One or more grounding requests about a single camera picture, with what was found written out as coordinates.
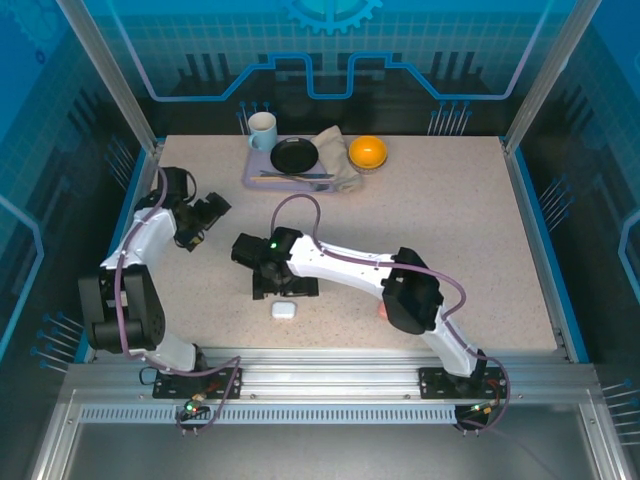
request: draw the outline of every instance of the purple tray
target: purple tray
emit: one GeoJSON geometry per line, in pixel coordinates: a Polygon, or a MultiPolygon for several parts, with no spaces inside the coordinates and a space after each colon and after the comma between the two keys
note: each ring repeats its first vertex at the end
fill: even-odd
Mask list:
{"type": "MultiPolygon", "coordinates": [[[[278,141],[284,140],[290,137],[311,138],[311,135],[278,135],[278,141]]],[[[299,182],[254,182],[250,180],[251,177],[259,177],[260,170],[266,170],[270,172],[276,172],[277,170],[271,164],[271,152],[261,152],[259,150],[249,149],[249,157],[247,158],[247,165],[244,168],[244,174],[242,175],[242,183],[247,188],[255,188],[257,190],[281,190],[285,192],[304,192],[304,193],[336,193],[336,189],[333,185],[328,190],[322,192],[314,192],[310,185],[305,185],[299,182]]],[[[322,166],[322,163],[318,161],[311,170],[305,173],[327,173],[322,166]]]]}

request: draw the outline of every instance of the table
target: table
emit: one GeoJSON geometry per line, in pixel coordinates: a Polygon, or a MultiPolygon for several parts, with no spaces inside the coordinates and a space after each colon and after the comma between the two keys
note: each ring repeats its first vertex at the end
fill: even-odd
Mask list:
{"type": "MultiPolygon", "coordinates": [[[[555,350],[551,323],[521,217],[495,137],[383,137],[389,160],[351,194],[317,194],[322,241],[368,252],[418,252],[466,288],[455,315],[483,349],[555,350]]],[[[172,244],[153,271],[167,324],[204,347],[426,348],[377,316],[364,292],[320,281],[320,296],[296,298],[293,320],[274,320],[276,297],[253,301],[251,272],[230,260],[240,233],[269,236],[285,192],[246,189],[243,136],[169,136],[160,164],[189,170],[198,198],[215,191],[232,209],[192,253],[172,244]]],[[[279,225],[310,232],[314,208],[295,200],[279,225]]],[[[443,285],[449,305],[457,292],[443,285]]]]}

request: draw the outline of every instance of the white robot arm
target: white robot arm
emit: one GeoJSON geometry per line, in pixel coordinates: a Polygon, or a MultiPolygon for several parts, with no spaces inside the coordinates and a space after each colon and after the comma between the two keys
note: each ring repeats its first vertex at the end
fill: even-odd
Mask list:
{"type": "Polygon", "coordinates": [[[219,195],[189,202],[188,172],[169,167],[163,169],[167,185],[165,200],[160,190],[143,198],[134,213],[133,223],[118,248],[100,265],[97,273],[78,279],[80,302],[87,338],[92,348],[122,353],[121,332],[117,321],[116,290],[120,290],[125,336],[129,354],[147,358],[167,372],[192,372],[205,365],[195,345],[166,330],[164,311],[151,280],[151,272],[161,258],[167,243],[192,251],[204,238],[204,231],[224,215],[231,206],[219,195]],[[121,254],[121,284],[115,278],[121,254]]]}
{"type": "Polygon", "coordinates": [[[419,335],[448,374],[462,381],[482,375],[485,364],[478,361],[478,349],[464,340],[451,318],[448,326],[444,323],[439,282],[424,273],[388,266],[402,263],[426,269],[413,250],[401,248],[393,255],[359,252],[316,244],[309,235],[278,227],[268,240],[241,234],[231,258],[253,270],[254,299],[265,293],[315,296],[319,278],[358,288],[384,302],[394,327],[419,335]]]}
{"type": "MultiPolygon", "coordinates": [[[[368,260],[380,264],[394,262],[394,256],[387,253],[358,252],[322,242],[321,245],[323,250],[329,250],[354,259],[368,260]]],[[[287,260],[287,266],[294,275],[322,278],[349,285],[383,300],[385,283],[391,276],[392,268],[359,265],[329,257],[315,246],[313,239],[309,235],[304,235],[296,240],[290,252],[291,259],[287,260]]],[[[442,321],[442,313],[444,311],[446,311],[444,304],[439,305],[435,313],[433,329],[425,330],[424,333],[420,334],[420,338],[440,357],[442,365],[448,373],[458,377],[470,377],[476,368],[478,360],[468,350],[463,349],[460,343],[453,338],[451,332],[442,321]]],[[[456,329],[458,335],[464,338],[460,329],[450,318],[448,321],[456,329]]],[[[475,347],[470,346],[470,349],[473,352],[477,352],[475,347]]]]}

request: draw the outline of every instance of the gray towel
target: gray towel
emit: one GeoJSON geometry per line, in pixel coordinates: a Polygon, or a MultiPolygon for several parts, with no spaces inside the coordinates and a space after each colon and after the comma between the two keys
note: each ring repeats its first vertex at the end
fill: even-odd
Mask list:
{"type": "Polygon", "coordinates": [[[318,149],[320,163],[333,175],[337,191],[349,193],[362,187],[362,176],[349,163],[347,146],[337,125],[316,135],[311,142],[318,149]]]}

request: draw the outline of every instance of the white mug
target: white mug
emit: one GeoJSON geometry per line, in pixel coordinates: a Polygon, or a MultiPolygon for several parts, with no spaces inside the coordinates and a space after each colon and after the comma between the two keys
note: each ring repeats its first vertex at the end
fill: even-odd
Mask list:
{"type": "Polygon", "coordinates": [[[262,152],[270,152],[278,142],[276,117],[269,112],[257,112],[249,117],[247,122],[251,135],[249,146],[262,152]]]}

